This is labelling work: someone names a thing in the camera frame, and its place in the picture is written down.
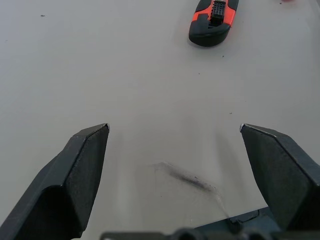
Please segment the orange and black utility knife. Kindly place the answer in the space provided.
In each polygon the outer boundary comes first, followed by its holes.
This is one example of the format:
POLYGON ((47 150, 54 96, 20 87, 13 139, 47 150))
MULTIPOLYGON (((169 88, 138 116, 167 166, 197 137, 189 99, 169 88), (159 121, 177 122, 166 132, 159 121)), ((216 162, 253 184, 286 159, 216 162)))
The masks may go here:
POLYGON ((222 43, 236 16, 239 0, 199 0, 190 23, 188 38, 201 47, 222 43))

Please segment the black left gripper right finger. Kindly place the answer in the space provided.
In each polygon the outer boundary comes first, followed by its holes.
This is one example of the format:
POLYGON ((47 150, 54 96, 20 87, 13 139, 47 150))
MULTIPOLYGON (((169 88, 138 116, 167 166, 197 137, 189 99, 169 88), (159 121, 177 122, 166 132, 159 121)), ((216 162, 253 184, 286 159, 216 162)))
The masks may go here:
POLYGON ((245 123, 240 133, 277 224, 289 231, 320 231, 320 165, 284 133, 245 123))

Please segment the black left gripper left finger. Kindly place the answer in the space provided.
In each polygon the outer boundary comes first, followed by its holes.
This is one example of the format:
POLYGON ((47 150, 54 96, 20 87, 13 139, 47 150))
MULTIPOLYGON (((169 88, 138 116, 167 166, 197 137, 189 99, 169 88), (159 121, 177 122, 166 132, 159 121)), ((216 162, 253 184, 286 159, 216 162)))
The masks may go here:
POLYGON ((4 220, 0 240, 80 238, 99 189, 109 132, 103 123, 74 134, 4 220))

